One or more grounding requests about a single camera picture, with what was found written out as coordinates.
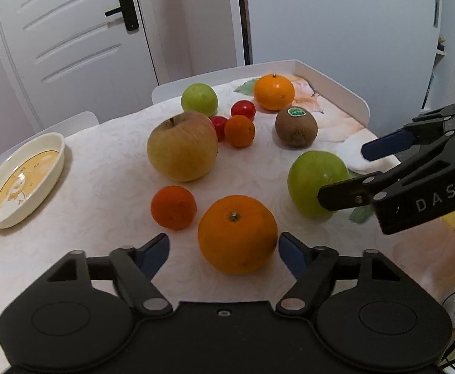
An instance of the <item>green apple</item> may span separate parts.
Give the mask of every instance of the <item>green apple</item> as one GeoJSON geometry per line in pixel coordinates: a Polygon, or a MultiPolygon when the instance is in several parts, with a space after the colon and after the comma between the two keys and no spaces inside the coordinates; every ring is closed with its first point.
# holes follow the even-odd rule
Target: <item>green apple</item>
{"type": "Polygon", "coordinates": [[[181,97],[181,106],[185,112],[196,111],[207,117],[213,117],[217,113],[217,105],[216,92],[203,83],[191,84],[181,97]]]}
{"type": "Polygon", "coordinates": [[[349,172],[339,157],[325,151],[300,155],[288,173],[288,191],[298,211],[311,219],[325,221],[335,212],[323,208],[318,192],[323,185],[348,180],[349,172]]]}

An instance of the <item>orange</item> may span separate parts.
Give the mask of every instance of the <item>orange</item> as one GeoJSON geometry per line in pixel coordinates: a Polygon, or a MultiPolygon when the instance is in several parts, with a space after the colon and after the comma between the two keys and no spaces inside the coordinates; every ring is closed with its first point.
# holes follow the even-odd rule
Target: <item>orange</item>
{"type": "Polygon", "coordinates": [[[271,212],[255,198],[231,195],[214,203],[198,226],[206,260],[226,274],[247,274],[265,265],[278,241],[271,212]]]}
{"type": "Polygon", "coordinates": [[[187,228],[196,215],[196,201],[191,192],[178,185],[159,190],[151,200],[151,216],[162,227],[187,228]]]}
{"type": "Polygon", "coordinates": [[[293,103],[295,87],[286,77],[267,74],[256,81],[253,97],[261,107],[269,111],[280,111],[293,103]]]}
{"type": "Polygon", "coordinates": [[[224,137],[232,146],[249,147],[256,136],[256,126],[244,115],[235,115],[224,126],[224,137]]]}

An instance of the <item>door handle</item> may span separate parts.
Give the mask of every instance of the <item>door handle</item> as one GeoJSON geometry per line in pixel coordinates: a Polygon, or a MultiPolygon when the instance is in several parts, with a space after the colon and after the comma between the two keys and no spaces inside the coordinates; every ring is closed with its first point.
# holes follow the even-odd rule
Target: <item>door handle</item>
{"type": "Polygon", "coordinates": [[[119,2],[120,7],[106,11],[104,14],[109,17],[110,15],[121,12],[124,17],[124,24],[127,31],[135,31],[136,29],[139,29],[134,0],[119,0],[119,2]]]}
{"type": "Polygon", "coordinates": [[[435,0],[435,13],[433,18],[433,26],[439,27],[439,12],[440,12],[440,0],[435,0]]]}

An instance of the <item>gold pattern on dish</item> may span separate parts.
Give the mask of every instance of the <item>gold pattern on dish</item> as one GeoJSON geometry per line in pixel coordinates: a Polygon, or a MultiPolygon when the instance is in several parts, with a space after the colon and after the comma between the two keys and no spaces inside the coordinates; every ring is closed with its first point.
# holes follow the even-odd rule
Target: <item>gold pattern on dish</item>
{"type": "Polygon", "coordinates": [[[0,219],[11,215],[27,200],[51,171],[57,151],[45,151],[28,159],[7,179],[0,190],[0,219]]]}

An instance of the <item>white bowl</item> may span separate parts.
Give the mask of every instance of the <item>white bowl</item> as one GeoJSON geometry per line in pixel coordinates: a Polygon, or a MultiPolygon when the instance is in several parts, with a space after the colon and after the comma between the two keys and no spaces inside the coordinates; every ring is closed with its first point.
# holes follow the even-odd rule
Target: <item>white bowl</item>
{"type": "Polygon", "coordinates": [[[65,163],[65,139],[46,133],[25,143],[0,165],[0,229],[24,220],[47,197],[65,163]]]}

